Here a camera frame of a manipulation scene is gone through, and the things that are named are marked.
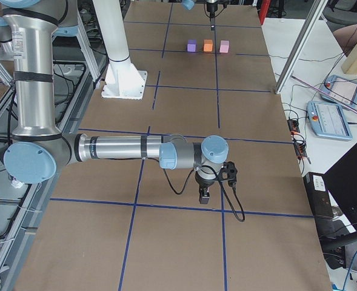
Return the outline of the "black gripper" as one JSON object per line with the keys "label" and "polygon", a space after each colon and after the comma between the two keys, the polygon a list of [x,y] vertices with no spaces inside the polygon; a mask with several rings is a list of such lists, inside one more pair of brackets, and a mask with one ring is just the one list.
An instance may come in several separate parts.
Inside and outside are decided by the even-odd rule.
{"label": "black gripper", "polygon": [[205,179],[196,172],[195,180],[199,185],[199,203],[208,204],[210,199],[208,188],[215,183],[214,179]]}

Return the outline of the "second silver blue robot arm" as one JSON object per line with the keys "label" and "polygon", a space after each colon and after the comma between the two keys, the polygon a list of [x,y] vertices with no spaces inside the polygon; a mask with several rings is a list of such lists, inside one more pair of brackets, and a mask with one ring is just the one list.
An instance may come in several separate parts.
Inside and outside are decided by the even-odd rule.
{"label": "second silver blue robot arm", "polygon": [[181,135],[92,136],[64,134],[55,123],[52,37],[57,30],[78,32],[76,1],[2,1],[11,28],[18,125],[3,163],[25,184],[46,181],[64,166],[88,159],[154,159],[164,170],[190,169],[199,185],[199,201],[209,187],[234,180],[228,174],[227,141],[220,136],[188,142]]}

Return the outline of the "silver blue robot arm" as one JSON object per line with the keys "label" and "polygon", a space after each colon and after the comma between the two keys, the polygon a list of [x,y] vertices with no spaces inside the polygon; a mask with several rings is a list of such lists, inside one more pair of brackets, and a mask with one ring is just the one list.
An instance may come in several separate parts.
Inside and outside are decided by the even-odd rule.
{"label": "silver blue robot arm", "polygon": [[142,99],[147,72],[130,59],[119,1],[95,0],[93,5],[109,61],[102,97]]}

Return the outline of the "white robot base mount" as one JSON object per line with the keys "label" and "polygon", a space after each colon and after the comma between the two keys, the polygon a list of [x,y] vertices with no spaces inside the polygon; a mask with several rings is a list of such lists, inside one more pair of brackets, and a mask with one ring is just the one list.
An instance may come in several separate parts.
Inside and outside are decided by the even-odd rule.
{"label": "white robot base mount", "polygon": [[147,80],[147,71],[137,70],[130,62],[125,66],[108,65],[103,98],[142,99]]}

